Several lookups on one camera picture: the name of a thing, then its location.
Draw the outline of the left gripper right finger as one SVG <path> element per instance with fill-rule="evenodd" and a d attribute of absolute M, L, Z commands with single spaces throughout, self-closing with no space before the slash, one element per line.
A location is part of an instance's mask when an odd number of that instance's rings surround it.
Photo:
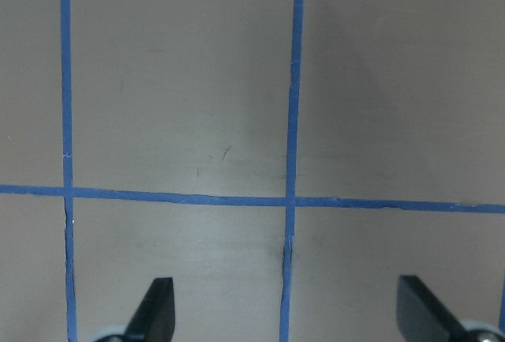
<path fill-rule="evenodd" d="M 404 341 L 462 341 L 462 323 L 415 275 L 398 277 L 396 324 Z"/>

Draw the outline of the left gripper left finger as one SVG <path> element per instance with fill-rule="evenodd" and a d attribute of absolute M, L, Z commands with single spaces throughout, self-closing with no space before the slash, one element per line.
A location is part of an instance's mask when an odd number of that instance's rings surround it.
<path fill-rule="evenodd" d="M 174 282 L 156 278 L 122 335 L 124 341 L 170 342 L 175 330 Z"/>

